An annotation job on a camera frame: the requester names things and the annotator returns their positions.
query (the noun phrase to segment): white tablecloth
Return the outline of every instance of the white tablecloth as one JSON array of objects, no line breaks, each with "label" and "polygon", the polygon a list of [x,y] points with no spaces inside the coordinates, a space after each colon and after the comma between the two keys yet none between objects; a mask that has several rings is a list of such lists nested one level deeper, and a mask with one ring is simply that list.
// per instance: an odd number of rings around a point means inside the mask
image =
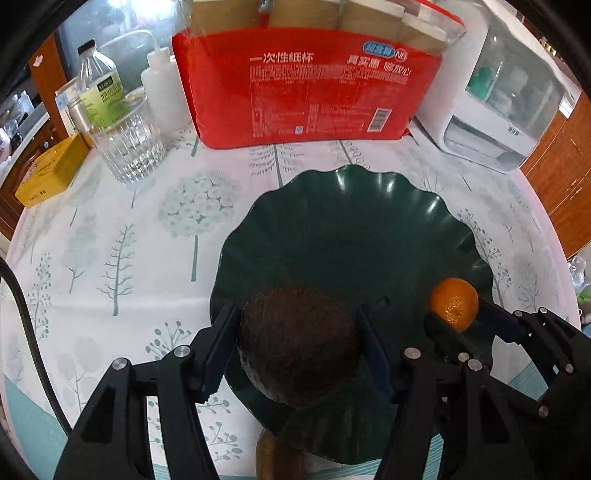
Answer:
[{"label": "white tablecloth", "polygon": [[[396,142],[330,141],[211,150],[192,128],[138,184],[118,183],[92,152],[67,192],[24,212],[8,253],[27,298],[51,382],[74,424],[111,361],[160,358],[210,325],[209,297],[222,244],[264,192],[304,170],[350,163],[397,171],[438,193],[468,224],[494,273],[493,297],[507,310],[545,306],[580,327],[566,260],[550,220],[521,172],[503,175],[442,154],[414,126]],[[191,191],[209,182],[210,195]],[[226,206],[223,215],[218,203]],[[199,229],[186,219],[199,212]],[[178,215],[169,215],[176,209]],[[2,399],[12,438],[41,480],[50,480],[65,443],[41,388],[16,305],[2,286]],[[493,345],[493,375],[532,396],[544,383],[515,345]],[[199,408],[223,478],[255,475],[261,426],[225,382]],[[150,400],[157,478],[167,478],[157,405]],[[426,478],[436,478],[435,439]],[[316,480],[375,473],[377,462],[340,466],[310,457]]]}]

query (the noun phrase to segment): mandarin orange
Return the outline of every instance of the mandarin orange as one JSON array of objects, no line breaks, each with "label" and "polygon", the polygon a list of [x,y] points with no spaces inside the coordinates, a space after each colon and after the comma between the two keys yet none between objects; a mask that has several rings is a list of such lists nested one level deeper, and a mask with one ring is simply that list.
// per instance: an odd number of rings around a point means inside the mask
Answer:
[{"label": "mandarin orange", "polygon": [[466,280],[446,278],[431,292],[429,304],[455,331],[463,332],[478,314],[478,293]]}]

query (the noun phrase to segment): cabinet handle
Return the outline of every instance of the cabinet handle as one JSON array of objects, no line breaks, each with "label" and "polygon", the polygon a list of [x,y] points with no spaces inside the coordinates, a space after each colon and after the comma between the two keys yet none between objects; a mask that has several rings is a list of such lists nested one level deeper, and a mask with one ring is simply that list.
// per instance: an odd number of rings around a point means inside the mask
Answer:
[{"label": "cabinet handle", "polygon": [[566,195],[568,195],[570,191],[576,187],[577,183],[579,183],[579,179],[575,179],[574,182],[570,184],[570,187],[566,189]]},{"label": "cabinet handle", "polygon": [[574,198],[575,198],[575,197],[576,197],[576,196],[579,194],[579,192],[580,192],[581,190],[583,190],[583,187],[579,187],[579,188],[577,189],[577,191],[576,191],[575,193],[573,193],[573,196],[570,198],[570,200],[574,199]]}]

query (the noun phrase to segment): window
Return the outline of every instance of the window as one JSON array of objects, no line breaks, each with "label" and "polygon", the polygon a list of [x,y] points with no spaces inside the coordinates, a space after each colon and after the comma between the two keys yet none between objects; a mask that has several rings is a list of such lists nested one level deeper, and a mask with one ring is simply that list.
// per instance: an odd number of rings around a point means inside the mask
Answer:
[{"label": "window", "polygon": [[78,47],[94,38],[99,51],[116,63],[125,91],[140,86],[139,76],[148,68],[146,55],[154,49],[151,37],[137,34],[101,46],[128,32],[150,30],[161,47],[170,47],[177,7],[177,0],[89,0],[59,28],[67,77],[79,73]]}]

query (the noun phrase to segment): dark green plate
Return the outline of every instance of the dark green plate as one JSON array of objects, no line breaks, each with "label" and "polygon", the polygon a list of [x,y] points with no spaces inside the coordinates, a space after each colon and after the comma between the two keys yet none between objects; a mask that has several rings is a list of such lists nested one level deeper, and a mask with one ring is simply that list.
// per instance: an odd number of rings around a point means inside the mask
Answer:
[{"label": "dark green plate", "polygon": [[[492,301],[492,271],[478,255],[472,231],[451,216],[441,197],[397,173],[358,166],[307,171],[261,196],[230,234],[210,314],[215,319],[226,299],[243,306],[277,287],[322,288],[352,308],[388,296],[391,335],[429,351],[423,316],[430,292],[447,277],[464,278]],[[491,359],[492,335],[476,322],[465,335]],[[349,464],[384,453],[396,408],[374,387],[363,360],[353,381],[305,410],[260,393],[236,349],[226,379],[266,428],[295,447]]]}]

